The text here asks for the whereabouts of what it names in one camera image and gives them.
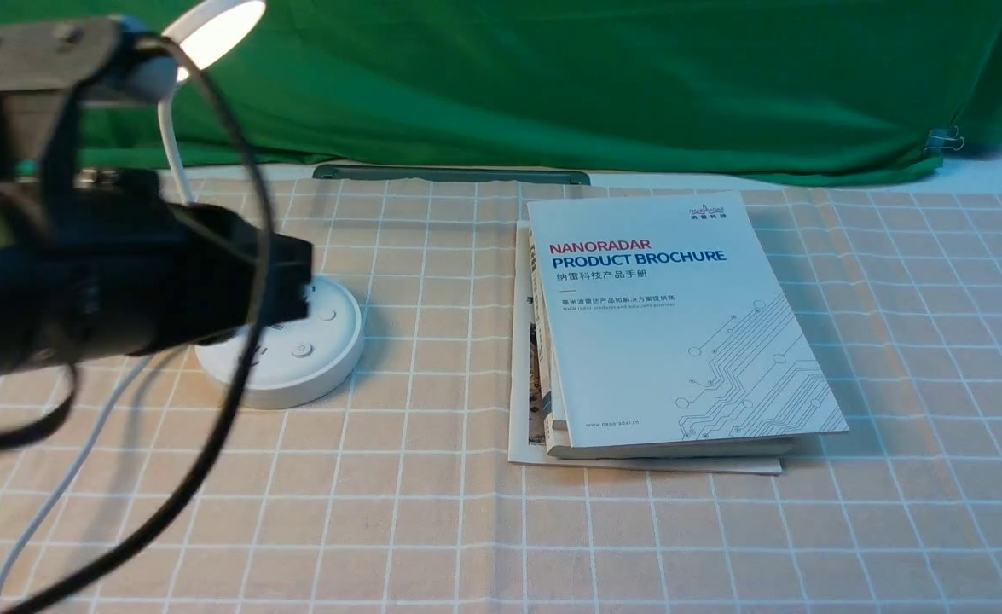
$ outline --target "binder clip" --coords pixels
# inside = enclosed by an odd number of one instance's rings
[[[967,139],[959,135],[958,125],[952,128],[930,129],[929,139],[925,140],[925,155],[942,155],[942,152],[957,152],[964,148]]]

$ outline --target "white desk lamp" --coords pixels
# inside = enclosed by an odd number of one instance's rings
[[[163,36],[178,43],[193,63],[204,69],[254,30],[266,11],[266,0],[204,0],[170,24]],[[178,69],[177,85],[188,77],[184,69]],[[170,121],[173,96],[172,92],[158,105],[160,135],[178,194],[190,204],[196,199],[181,167]],[[317,274],[307,291],[307,301],[311,303],[309,318],[264,332],[243,407],[286,409],[307,404],[338,388],[360,361],[364,318],[352,291]],[[227,342],[195,347],[197,362],[217,388],[228,385],[243,338],[239,331]]]
[[[178,43],[193,63],[205,69],[238,45],[259,24],[266,11],[267,0],[204,0],[166,26],[163,36]],[[188,77],[186,69],[180,67],[177,85],[183,84]],[[174,92],[158,104],[160,136],[178,194],[186,204],[191,204],[196,202],[196,198],[181,167],[181,155],[174,139],[174,121],[170,117],[173,101]]]

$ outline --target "black cable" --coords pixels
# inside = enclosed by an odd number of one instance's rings
[[[186,505],[197,494],[201,483],[208,477],[209,472],[215,464],[216,457],[219,457],[228,433],[231,432],[231,424],[238,413],[239,402],[243,399],[243,390],[246,388],[246,381],[250,375],[250,360],[258,350],[259,341],[262,338],[264,323],[270,319],[270,301],[266,299],[267,287],[270,278],[274,274],[272,266],[271,248],[274,241],[274,205],[267,190],[267,183],[262,178],[258,159],[255,158],[255,151],[250,144],[243,138],[242,130],[238,127],[231,110],[220,96],[219,90],[212,82],[205,77],[199,67],[189,59],[185,51],[178,47],[173,40],[158,35],[140,35],[137,42],[138,48],[144,50],[157,50],[169,54],[178,65],[185,67],[189,77],[197,85],[201,96],[208,102],[216,113],[217,119],[223,124],[227,132],[228,139],[232,146],[238,150],[243,159],[243,166],[249,174],[250,180],[255,183],[255,189],[259,193],[259,203],[262,207],[263,232],[259,233],[258,263],[255,268],[255,286],[250,291],[250,304],[247,311],[247,331],[246,340],[243,342],[243,351],[239,354],[238,363],[235,366],[235,374],[231,377],[231,384],[228,386],[227,394],[224,397],[223,407],[220,415],[216,417],[216,423],[212,427],[212,433],[197,460],[189,469],[183,481],[177,489],[170,494],[170,497],[163,502],[163,505],[152,515],[151,518],[141,528],[135,530],[125,541],[119,543],[110,552],[103,554],[96,560],[92,560],[83,568],[78,569],[70,576],[61,579],[60,582],[42,590],[39,594],[34,594],[26,601],[10,607],[4,614],[37,614],[63,599],[84,590],[91,583],[96,582],[111,571],[121,567],[127,560],[148,547],[156,537],[160,536],[170,522],[173,522],[178,514],[181,514]]]
[[[72,414],[72,401],[76,400],[76,391],[80,388],[80,372],[72,363],[66,363],[68,370],[68,396],[56,408],[49,410],[47,415],[33,423],[17,428],[0,429],[0,451],[14,451],[17,448],[32,446],[48,439],[59,431]]]

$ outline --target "tablecloth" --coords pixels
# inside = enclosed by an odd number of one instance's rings
[[[255,218],[246,183],[203,201]],[[275,181],[284,232],[360,299],[340,389],[245,411],[200,497],[63,613],[1002,611],[1002,195],[774,189],[748,213],[851,432],[782,477],[521,467],[505,455],[513,237],[530,183]],[[0,456],[0,563],[133,359]],[[0,424],[60,400],[0,378]],[[9,583],[36,590],[149,516],[219,394],[192,353],[111,417]]]

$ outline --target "beige tablecloth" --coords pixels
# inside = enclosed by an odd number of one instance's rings
[[[255,214],[242,182],[204,201]],[[814,614],[1002,611],[1002,197],[743,193],[851,423],[779,478],[506,462],[520,183],[275,182],[286,232],[360,299],[352,380],[247,411],[203,493],[65,613]],[[647,195],[648,190],[610,190]],[[123,367],[88,365],[74,420],[0,456],[0,563]],[[64,393],[0,380],[0,424]],[[108,423],[14,569],[44,586],[149,516],[219,396],[192,354]]]

